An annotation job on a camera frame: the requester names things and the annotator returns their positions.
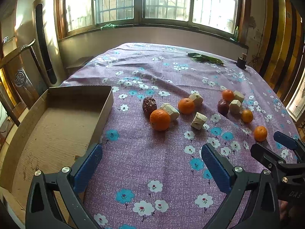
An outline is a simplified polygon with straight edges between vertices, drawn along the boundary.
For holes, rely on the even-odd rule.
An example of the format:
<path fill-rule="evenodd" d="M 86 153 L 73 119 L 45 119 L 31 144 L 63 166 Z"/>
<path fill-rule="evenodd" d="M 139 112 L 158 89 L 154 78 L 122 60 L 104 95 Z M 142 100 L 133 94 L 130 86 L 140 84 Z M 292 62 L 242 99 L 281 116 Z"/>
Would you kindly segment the cardboard box tray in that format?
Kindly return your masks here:
<path fill-rule="evenodd" d="M 1 168 L 1 191 L 22 222 L 35 171 L 57 173 L 97 144 L 113 102 L 110 86 L 66 86 L 49 88 L 31 107 Z"/>

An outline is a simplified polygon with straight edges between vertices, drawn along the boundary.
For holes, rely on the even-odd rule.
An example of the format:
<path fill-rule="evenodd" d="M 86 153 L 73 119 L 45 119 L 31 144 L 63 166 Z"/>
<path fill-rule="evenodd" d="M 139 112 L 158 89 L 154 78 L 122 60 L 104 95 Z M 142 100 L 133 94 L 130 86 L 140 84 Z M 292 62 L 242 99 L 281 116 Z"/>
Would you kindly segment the window with metal bars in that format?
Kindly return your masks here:
<path fill-rule="evenodd" d="M 244 0 L 56 0 L 60 38 L 101 28 L 169 26 L 234 40 Z"/>

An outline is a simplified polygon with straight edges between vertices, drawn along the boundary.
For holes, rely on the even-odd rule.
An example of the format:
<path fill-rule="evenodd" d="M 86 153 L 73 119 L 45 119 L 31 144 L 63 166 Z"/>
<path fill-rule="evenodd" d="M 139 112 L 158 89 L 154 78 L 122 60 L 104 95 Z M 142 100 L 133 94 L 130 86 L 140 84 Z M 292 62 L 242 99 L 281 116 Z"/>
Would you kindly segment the small black jar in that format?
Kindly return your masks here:
<path fill-rule="evenodd" d="M 236 66 L 240 69 L 246 69 L 246 58 L 247 58 L 247 54 L 243 53 L 236 62 Z"/>

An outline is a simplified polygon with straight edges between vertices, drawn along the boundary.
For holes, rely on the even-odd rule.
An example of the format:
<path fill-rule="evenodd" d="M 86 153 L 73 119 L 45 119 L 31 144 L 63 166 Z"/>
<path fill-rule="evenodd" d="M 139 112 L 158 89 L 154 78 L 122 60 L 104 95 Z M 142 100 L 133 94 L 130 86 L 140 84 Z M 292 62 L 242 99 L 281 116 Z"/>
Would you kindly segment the green bottle on sill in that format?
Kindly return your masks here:
<path fill-rule="evenodd" d="M 235 28 L 235 31 L 234 31 L 234 40 L 237 41 L 238 40 L 238 34 L 239 34 L 239 27 L 237 26 Z"/>

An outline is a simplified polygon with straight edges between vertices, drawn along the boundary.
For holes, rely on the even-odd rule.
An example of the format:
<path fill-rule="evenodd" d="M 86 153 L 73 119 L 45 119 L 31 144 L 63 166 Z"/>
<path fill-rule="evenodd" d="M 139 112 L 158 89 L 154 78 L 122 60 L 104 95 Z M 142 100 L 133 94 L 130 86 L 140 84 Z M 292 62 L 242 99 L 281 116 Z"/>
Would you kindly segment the wooden chair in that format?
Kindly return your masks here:
<path fill-rule="evenodd" d="M 16 93 L 29 110 L 40 96 L 38 95 L 37 90 L 34 88 L 30 78 L 26 74 L 20 55 L 24 51 L 29 50 L 36 65 L 36 69 L 42 76 L 42 70 L 33 48 L 35 42 L 36 40 L 33 39 L 29 44 L 17 47 L 1 59 L 1 69 L 7 67 L 8 76 L 11 79 L 11 83 L 14 86 Z"/>

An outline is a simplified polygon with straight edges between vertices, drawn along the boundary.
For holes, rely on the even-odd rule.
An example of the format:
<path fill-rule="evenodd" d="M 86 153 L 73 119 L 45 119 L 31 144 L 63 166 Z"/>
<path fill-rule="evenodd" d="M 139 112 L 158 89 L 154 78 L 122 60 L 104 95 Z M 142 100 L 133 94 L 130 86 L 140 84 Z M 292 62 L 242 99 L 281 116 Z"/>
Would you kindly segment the green leafy vegetable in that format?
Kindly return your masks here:
<path fill-rule="evenodd" d="M 204 54 L 188 53 L 187 56 L 190 57 L 191 60 L 194 61 L 194 62 L 212 63 L 212 64 L 217 64 L 217 65 L 224 66 L 224 63 L 223 63 L 222 60 L 220 60 L 218 58 L 215 58 L 215 57 L 207 56 L 207 55 L 204 55 Z"/>

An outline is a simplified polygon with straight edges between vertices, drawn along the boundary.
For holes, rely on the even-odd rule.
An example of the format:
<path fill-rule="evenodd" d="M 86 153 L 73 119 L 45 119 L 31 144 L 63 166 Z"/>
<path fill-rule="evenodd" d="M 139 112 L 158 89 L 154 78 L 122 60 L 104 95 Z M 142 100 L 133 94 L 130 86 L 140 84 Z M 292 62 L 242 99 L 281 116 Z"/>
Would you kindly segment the purple floral tablecloth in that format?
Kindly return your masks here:
<path fill-rule="evenodd" d="M 249 172 L 263 167 L 250 154 L 254 129 L 264 126 L 264 144 L 289 163 L 294 153 L 273 139 L 281 131 L 295 139 L 297 129 L 280 99 L 251 67 L 233 60 L 224 66 L 191 60 L 187 48 L 160 44 L 122 44 L 93 58 L 64 81 L 64 86 L 109 85 L 114 104 L 102 133 L 103 157 L 84 198 L 101 228 L 203 228 L 222 203 L 220 192 L 200 156 L 211 143 L 233 165 Z M 217 105 L 224 90 L 241 92 L 239 114 L 226 116 Z M 194 115 L 180 115 L 163 132 L 155 131 L 142 104 L 153 97 L 157 105 L 178 102 L 199 93 L 196 111 L 207 121 L 191 127 Z M 241 120 L 251 110 L 253 120 Z"/>

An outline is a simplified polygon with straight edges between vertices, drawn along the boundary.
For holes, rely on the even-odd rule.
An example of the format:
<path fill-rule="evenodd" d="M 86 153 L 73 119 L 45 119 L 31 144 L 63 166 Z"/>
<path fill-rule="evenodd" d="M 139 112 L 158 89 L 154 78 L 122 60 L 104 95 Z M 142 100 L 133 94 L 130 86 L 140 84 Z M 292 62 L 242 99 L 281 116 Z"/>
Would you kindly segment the stained glass door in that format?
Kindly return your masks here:
<path fill-rule="evenodd" d="M 303 120 L 302 115 L 304 113 L 304 72 L 301 80 L 294 92 L 291 100 L 286 106 L 286 110 L 294 122 L 298 123 Z"/>

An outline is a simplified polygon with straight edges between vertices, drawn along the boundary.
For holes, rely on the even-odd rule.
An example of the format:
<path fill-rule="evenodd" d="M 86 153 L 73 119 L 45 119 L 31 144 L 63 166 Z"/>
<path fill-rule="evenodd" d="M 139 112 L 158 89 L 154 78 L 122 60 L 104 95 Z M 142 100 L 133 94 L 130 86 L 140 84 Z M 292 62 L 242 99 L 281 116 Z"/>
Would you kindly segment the small orange tangerine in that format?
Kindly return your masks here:
<path fill-rule="evenodd" d="M 253 113 L 251 110 L 243 110 L 241 113 L 241 120 L 244 123 L 251 123 L 253 120 Z"/>

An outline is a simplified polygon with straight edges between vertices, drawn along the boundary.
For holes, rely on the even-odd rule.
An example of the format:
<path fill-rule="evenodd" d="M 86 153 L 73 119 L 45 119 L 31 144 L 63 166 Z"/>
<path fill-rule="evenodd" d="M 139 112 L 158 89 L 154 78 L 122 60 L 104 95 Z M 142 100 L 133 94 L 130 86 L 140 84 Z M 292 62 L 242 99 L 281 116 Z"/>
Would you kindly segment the green cloth on sill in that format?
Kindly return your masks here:
<path fill-rule="evenodd" d="M 110 30 L 110 29 L 114 29 L 116 27 L 115 24 L 112 24 L 112 23 L 108 23 L 108 24 L 105 24 L 104 26 L 102 26 L 100 28 L 101 31 L 105 31 L 105 30 Z"/>

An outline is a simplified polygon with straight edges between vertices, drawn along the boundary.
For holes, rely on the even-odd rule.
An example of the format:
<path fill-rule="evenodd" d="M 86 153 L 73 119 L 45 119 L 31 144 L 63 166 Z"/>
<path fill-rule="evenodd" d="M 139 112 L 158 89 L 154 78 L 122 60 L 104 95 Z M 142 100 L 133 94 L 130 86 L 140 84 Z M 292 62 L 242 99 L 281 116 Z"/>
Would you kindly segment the round beige sugarcane chunk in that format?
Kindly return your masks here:
<path fill-rule="evenodd" d="M 207 117 L 204 114 L 197 112 L 193 118 L 193 121 L 191 122 L 191 127 L 197 130 L 201 130 L 206 121 Z"/>

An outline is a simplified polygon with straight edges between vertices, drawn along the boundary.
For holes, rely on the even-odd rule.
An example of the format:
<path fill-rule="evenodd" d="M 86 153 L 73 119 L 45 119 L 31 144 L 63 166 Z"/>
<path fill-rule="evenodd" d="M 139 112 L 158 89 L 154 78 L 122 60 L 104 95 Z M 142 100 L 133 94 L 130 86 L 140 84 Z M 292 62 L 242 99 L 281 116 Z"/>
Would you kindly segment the white standing air conditioner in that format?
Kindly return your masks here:
<path fill-rule="evenodd" d="M 32 9 L 34 49 L 42 78 L 48 87 L 60 86 L 67 76 L 57 41 L 54 0 L 35 0 Z"/>

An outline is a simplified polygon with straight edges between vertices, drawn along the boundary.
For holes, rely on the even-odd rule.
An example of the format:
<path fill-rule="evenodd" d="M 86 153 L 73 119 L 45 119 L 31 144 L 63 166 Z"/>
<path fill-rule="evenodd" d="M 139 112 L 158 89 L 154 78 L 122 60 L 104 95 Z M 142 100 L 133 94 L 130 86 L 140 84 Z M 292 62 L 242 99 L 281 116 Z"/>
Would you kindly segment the large orange tangerine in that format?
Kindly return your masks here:
<path fill-rule="evenodd" d="M 155 131 L 165 131 L 170 126 L 171 118 L 166 111 L 157 109 L 151 113 L 149 122 Z"/>

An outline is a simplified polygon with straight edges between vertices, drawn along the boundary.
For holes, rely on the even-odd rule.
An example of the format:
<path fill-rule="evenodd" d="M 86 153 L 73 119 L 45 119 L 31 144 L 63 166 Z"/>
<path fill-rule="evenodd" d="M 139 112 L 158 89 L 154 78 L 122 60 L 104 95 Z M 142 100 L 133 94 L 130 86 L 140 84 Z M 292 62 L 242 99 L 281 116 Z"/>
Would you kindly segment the dark red jujube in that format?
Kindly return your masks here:
<path fill-rule="evenodd" d="M 157 109 L 157 103 L 153 97 L 146 97 L 143 100 L 142 109 L 144 115 L 149 118 L 151 113 Z"/>

